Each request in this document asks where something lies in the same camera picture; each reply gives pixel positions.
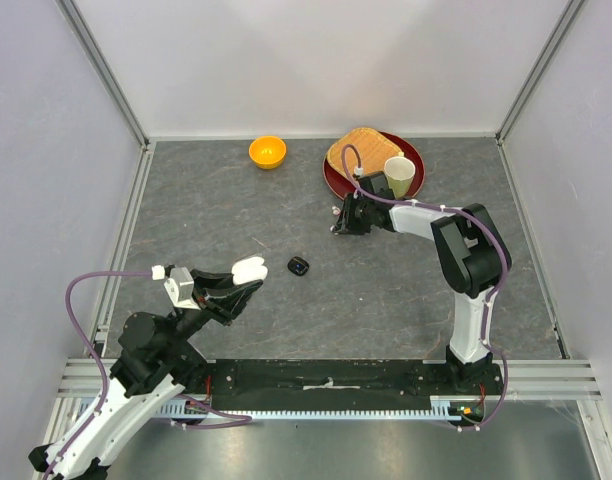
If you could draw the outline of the white earbud charging case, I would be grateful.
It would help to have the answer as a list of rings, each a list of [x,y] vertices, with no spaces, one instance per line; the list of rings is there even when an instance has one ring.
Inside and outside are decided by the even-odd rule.
[[[242,285],[254,281],[263,281],[268,275],[268,268],[261,256],[252,256],[235,262],[231,268],[232,282]]]

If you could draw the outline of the black earbud charging case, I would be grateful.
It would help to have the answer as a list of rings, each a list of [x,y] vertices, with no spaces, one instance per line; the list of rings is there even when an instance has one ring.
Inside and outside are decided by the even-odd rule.
[[[304,276],[309,271],[310,265],[305,259],[293,256],[287,263],[287,269],[296,276]]]

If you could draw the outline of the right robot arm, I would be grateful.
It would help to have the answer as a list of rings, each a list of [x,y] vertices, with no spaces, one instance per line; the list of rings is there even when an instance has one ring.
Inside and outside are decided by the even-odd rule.
[[[417,200],[388,201],[350,193],[331,232],[364,235],[377,227],[434,242],[440,268],[455,293],[452,361],[444,381],[453,392],[469,392],[480,381],[477,363],[492,355],[489,341],[494,302],[512,265],[510,254],[486,208],[459,209]]]

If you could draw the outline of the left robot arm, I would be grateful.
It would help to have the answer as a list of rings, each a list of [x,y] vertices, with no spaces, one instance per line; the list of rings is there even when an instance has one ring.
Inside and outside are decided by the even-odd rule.
[[[268,275],[263,258],[236,262],[227,273],[155,265],[173,305],[166,316],[131,315],[120,335],[120,357],[102,369],[98,395],[71,429],[34,448],[29,461],[48,479],[104,479],[128,441],[156,411],[181,393],[202,388],[206,359],[189,339],[207,322],[230,324]]]

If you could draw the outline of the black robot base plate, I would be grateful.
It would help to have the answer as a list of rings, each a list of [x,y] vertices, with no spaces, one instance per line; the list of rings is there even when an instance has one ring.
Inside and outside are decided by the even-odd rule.
[[[491,362],[463,376],[443,361],[218,359],[182,384],[222,411],[385,412],[427,410],[432,396],[499,395],[503,377]]]

